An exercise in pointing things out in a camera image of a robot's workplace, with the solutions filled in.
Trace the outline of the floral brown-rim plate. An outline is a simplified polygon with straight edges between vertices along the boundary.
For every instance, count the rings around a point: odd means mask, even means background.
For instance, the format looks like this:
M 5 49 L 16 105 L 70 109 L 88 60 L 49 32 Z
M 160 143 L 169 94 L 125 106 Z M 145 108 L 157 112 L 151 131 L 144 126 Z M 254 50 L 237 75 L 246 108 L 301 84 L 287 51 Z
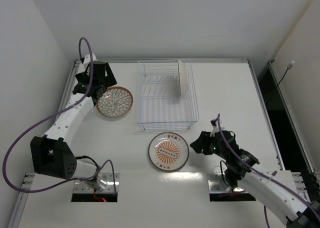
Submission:
M 114 86 L 108 88 L 98 99 L 96 108 L 105 117 L 118 118 L 130 111 L 133 101 L 133 95 L 128 89 Z
M 180 96 L 184 97 L 188 91 L 188 71 L 184 62 L 180 59 L 178 62 L 178 75 L 179 75 L 179 87 L 180 87 Z

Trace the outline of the orange sunburst plate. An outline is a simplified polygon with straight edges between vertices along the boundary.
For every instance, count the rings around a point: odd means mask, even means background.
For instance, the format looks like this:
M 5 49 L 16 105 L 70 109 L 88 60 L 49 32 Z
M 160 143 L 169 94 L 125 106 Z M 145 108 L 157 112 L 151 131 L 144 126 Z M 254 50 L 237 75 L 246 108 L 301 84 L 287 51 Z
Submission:
M 187 163 L 190 149 L 181 135 L 162 132 L 150 141 L 147 155 L 152 166 L 159 171 L 177 172 Z

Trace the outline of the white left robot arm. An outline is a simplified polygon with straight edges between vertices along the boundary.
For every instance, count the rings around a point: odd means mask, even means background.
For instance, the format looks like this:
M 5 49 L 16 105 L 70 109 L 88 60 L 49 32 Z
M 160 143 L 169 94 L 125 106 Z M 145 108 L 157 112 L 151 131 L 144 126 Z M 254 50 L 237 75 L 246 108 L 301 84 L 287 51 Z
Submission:
M 71 151 L 71 143 L 85 116 L 105 90 L 116 83 L 107 62 L 98 61 L 95 55 L 86 55 L 81 60 L 66 104 L 67 111 L 61 113 L 41 137 L 35 136 L 30 142 L 37 174 L 64 180 L 93 179 L 98 166 L 77 159 Z

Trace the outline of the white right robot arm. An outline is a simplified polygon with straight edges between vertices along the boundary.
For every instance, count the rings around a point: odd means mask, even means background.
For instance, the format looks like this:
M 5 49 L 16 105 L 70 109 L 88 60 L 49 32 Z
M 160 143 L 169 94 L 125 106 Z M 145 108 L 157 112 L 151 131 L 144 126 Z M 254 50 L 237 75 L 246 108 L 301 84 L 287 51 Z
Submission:
M 296 197 L 296 193 L 272 178 L 248 151 L 239 148 L 231 131 L 211 134 L 200 133 L 190 144 L 197 153 L 217 155 L 225 160 L 227 169 L 224 179 L 231 188 L 241 188 L 268 208 L 288 228 L 318 228 L 320 203 L 308 203 Z

